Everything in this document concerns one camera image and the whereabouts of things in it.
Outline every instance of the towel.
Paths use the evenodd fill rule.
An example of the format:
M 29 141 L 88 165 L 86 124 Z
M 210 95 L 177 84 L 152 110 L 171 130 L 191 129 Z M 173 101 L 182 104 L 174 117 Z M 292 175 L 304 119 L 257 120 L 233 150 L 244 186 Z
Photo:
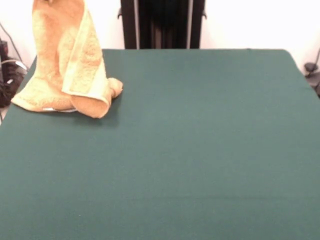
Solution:
M 34 74 L 12 103 L 33 112 L 107 114 L 121 81 L 107 78 L 103 53 L 85 0 L 34 0 Z

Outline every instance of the crumpled towel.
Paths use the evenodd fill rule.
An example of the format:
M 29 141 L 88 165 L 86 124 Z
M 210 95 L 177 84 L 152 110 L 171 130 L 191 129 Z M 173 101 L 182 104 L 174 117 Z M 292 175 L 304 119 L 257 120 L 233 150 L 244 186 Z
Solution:
M 33 112 L 79 111 L 102 118 L 123 84 L 106 77 L 85 0 L 34 0 L 32 27 L 36 69 L 12 103 Z

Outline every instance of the black metal frame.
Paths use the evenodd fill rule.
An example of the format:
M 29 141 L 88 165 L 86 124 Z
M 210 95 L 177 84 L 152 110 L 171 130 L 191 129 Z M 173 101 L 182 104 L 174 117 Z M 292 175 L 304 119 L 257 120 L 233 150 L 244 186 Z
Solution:
M 121 0 L 121 15 L 125 49 L 137 49 L 135 0 Z
M 193 0 L 190 48 L 199 49 L 202 18 L 205 11 L 205 0 Z
M 139 11 L 139 28 L 140 28 L 140 48 L 150 49 L 150 26 L 148 26 L 149 16 L 146 13 L 144 0 L 140 0 L 138 4 Z M 192 23 L 190 33 L 190 48 L 200 48 L 201 26 L 202 17 L 204 14 L 205 0 L 193 0 L 192 9 Z M 123 25 L 124 46 L 126 49 L 137 49 L 137 36 L 136 36 L 136 21 L 135 21 L 135 0 L 121 0 L 121 15 Z M 187 45 L 187 37 L 179 38 L 179 36 L 187 36 L 187 30 L 184 27 L 187 22 L 187 17 L 181 15 L 178 19 L 178 25 L 175 27 L 177 45 L 172 48 L 184 48 Z

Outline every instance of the black device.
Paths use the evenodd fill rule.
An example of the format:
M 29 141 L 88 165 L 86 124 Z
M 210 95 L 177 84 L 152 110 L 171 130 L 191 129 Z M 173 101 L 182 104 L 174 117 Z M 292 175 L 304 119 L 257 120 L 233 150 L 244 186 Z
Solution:
M 198 49 L 205 0 L 121 0 L 126 49 Z
M 10 105 L 23 81 L 27 68 L 8 56 L 8 43 L 0 39 L 0 108 Z

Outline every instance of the cord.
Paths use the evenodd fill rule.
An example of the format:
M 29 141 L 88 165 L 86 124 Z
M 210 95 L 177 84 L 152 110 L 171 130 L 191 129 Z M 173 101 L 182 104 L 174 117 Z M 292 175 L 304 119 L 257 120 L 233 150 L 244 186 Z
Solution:
M 23 64 L 23 62 L 16 60 L 16 59 L 8 59 L 8 60 L 4 60 L 1 62 L 1 65 L 6 64 L 6 63 L 15 63 L 16 65 L 18 65 L 19 67 L 23 68 L 24 70 L 28 71 L 28 68 L 26 65 Z
M 313 68 L 312 68 L 312 73 L 316 70 L 316 67 L 317 67 L 317 63 L 319 61 L 319 57 L 320 57 L 320 48 L 318 50 L 318 54 L 316 55 L 316 59 L 315 59 L 315 62 L 314 62 L 314 65 L 313 65 Z
M 17 50 L 17 48 L 16 48 L 16 45 L 15 45 L 14 41 L 12 40 L 10 34 L 6 31 L 6 29 L 4 28 L 4 26 L 1 24 L 1 22 L 0 22 L 0 27 L 2 28 L 2 30 L 4 31 L 4 33 L 9 37 L 10 42 L 12 43 L 12 46 L 13 46 L 16 54 L 18 55 L 20 62 L 22 62 L 22 58 L 21 58 L 21 56 L 20 56 L 20 54 L 19 54 L 19 52 L 18 52 L 18 50 Z

